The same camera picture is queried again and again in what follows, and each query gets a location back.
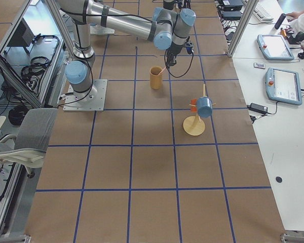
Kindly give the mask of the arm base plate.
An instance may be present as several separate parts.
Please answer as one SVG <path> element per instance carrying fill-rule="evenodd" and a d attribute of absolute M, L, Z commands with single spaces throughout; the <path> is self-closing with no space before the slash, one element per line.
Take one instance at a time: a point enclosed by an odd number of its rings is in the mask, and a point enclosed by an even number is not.
<path fill-rule="evenodd" d="M 63 110 L 65 112 L 103 111 L 107 90 L 107 79 L 95 79 L 90 93 L 77 93 L 71 85 L 68 92 L 73 94 L 66 96 Z"/>

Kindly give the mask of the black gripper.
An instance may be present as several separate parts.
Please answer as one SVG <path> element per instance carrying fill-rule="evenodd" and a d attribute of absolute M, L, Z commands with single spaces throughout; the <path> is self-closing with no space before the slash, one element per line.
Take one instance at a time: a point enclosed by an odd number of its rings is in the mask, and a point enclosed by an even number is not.
<path fill-rule="evenodd" d="M 166 50 L 166 66 L 170 67 L 176 65 L 176 56 L 178 55 L 178 45 L 172 45 Z"/>

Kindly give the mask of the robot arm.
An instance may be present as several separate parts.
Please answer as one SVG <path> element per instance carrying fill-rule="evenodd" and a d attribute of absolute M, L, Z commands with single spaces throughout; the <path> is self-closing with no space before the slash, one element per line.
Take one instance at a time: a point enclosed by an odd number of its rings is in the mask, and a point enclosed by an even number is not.
<path fill-rule="evenodd" d="M 73 21 L 75 60 L 66 66 L 65 75 L 77 102 L 92 100 L 98 92 L 92 74 L 95 53 L 91 45 L 91 25 L 112 28 L 153 42 L 157 49 L 165 51 L 166 69 L 176 64 L 176 57 L 183 48 L 188 54 L 193 53 L 189 33 L 196 14 L 189 8 L 175 12 L 174 1 L 164 1 L 162 7 L 156 7 L 151 19 L 96 1 L 59 1 L 58 5 Z"/>

